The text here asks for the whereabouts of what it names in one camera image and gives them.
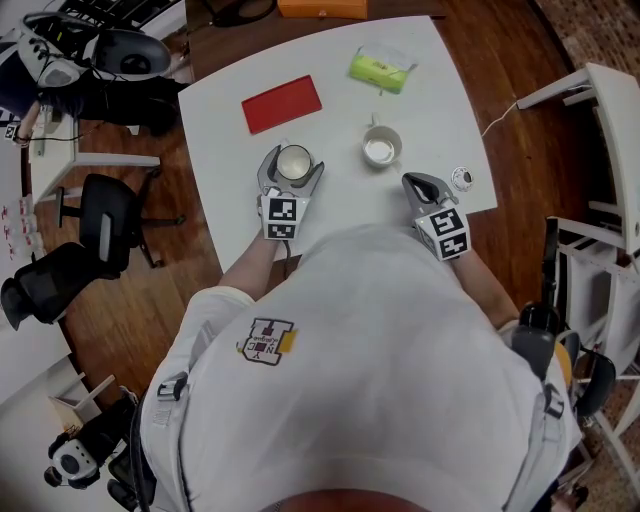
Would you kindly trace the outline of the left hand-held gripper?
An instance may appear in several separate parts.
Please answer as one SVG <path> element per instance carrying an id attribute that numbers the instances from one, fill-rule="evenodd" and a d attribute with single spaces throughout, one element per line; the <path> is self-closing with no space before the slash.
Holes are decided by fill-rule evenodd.
<path id="1" fill-rule="evenodd" d="M 292 181 L 292 193 L 282 192 L 277 181 L 277 159 L 281 145 L 274 147 L 257 171 L 259 190 L 258 214 L 263 236 L 267 240 L 295 240 L 310 204 L 311 197 L 324 172 L 323 161 L 310 167 L 306 174 Z"/>

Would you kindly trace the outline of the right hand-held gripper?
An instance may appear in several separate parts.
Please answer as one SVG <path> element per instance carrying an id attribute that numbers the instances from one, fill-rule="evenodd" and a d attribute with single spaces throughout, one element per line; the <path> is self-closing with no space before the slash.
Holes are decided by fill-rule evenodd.
<path id="1" fill-rule="evenodd" d="M 423 194 L 424 182 L 427 191 Z M 420 178 L 416 173 L 405 173 L 402 185 L 419 238 L 439 261 L 456 259 L 471 249 L 467 217 L 456 206 L 458 198 L 444 180 L 428 174 Z M 438 204 L 430 213 L 426 213 L 424 195 Z"/>

